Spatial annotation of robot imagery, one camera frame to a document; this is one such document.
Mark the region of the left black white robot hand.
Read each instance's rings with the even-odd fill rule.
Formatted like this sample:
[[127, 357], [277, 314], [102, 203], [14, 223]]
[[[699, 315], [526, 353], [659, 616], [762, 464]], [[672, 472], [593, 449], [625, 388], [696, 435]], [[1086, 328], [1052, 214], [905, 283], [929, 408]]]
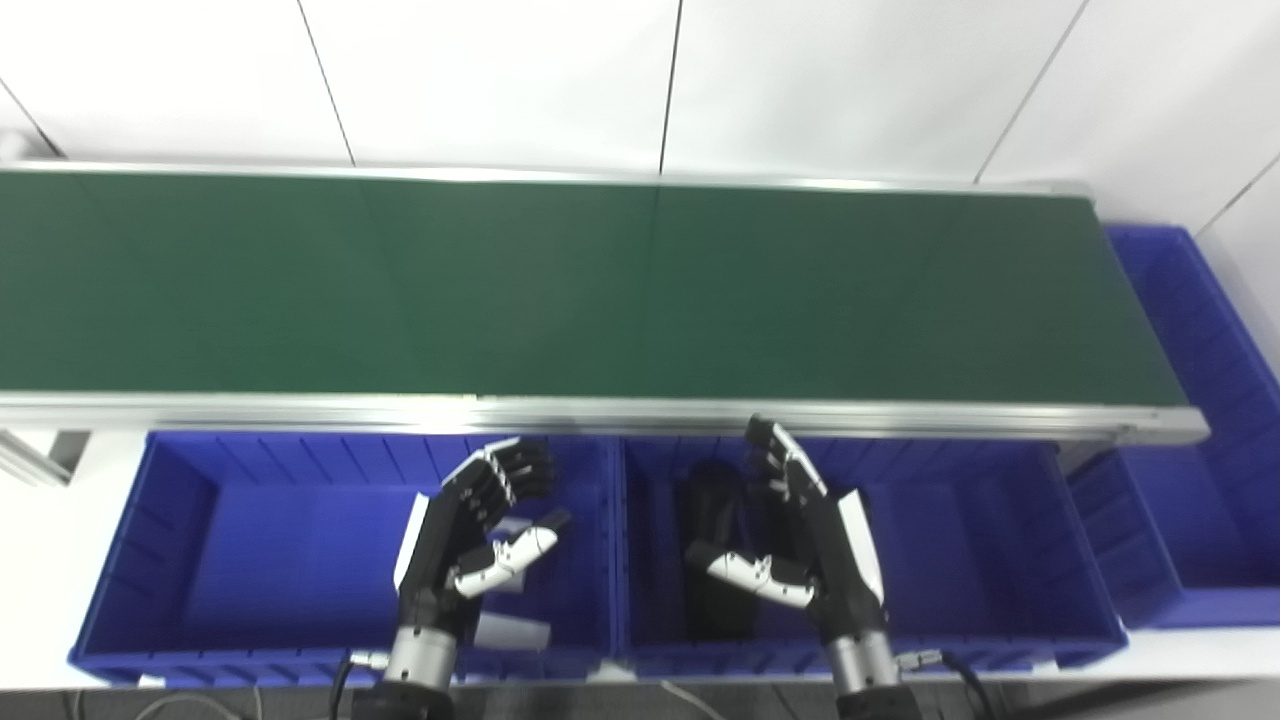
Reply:
[[428, 501], [404, 574], [398, 624], [415, 635], [463, 641], [483, 594], [548, 555], [571, 523], [557, 509], [507, 539], [488, 537], [522, 500], [547, 497], [558, 478], [548, 445], [515, 437], [471, 452]]

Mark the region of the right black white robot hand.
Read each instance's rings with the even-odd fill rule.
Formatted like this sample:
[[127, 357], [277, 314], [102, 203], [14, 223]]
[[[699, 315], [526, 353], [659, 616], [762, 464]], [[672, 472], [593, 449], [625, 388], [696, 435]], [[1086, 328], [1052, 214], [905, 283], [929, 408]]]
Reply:
[[695, 539], [685, 551], [686, 564], [758, 598], [804, 610], [826, 643], [884, 634], [881, 564], [859, 491], [845, 495], [860, 515], [860, 527], [851, 529], [841, 497], [780, 421], [753, 415], [744, 437], [753, 461], [780, 496], [797, 543], [810, 555], [751, 559]]

